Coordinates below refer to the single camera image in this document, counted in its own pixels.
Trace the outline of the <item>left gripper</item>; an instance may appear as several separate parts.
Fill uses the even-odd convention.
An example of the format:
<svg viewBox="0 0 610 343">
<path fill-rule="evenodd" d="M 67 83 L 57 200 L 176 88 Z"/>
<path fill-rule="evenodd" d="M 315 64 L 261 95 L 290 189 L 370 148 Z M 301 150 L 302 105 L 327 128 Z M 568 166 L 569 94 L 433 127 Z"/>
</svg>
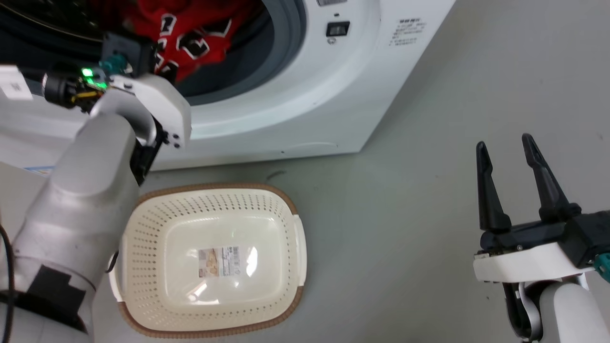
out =
<svg viewBox="0 0 610 343">
<path fill-rule="evenodd" d="M 151 143 L 156 134 L 168 134 L 176 149 L 189 145 L 192 132 L 188 101 L 165 78 L 144 74 L 136 79 L 116 75 L 110 82 L 115 110 L 133 124 L 139 140 Z"/>
</svg>

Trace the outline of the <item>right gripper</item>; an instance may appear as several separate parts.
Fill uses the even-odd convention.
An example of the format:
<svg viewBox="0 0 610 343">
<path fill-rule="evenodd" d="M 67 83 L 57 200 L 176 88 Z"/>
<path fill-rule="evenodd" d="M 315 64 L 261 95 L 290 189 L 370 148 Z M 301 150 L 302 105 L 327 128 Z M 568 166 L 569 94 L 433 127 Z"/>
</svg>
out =
<svg viewBox="0 0 610 343">
<path fill-rule="evenodd" d="M 579 275 L 593 270 L 590 263 L 577 267 L 558 244 L 564 222 L 581 215 L 579 204 L 569 202 L 531 134 L 521 136 L 527 164 L 534 172 L 543 223 L 514 228 L 504 213 L 486 144 L 476 145 L 479 227 L 484 232 L 473 268 L 480 282 L 538 282 Z"/>
</svg>

